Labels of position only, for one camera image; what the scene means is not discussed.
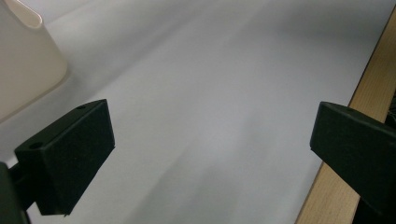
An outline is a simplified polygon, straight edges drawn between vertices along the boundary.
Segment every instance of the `white container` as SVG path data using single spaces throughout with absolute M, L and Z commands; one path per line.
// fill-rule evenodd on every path
M 0 121 L 53 89 L 67 62 L 37 13 L 0 0 Z

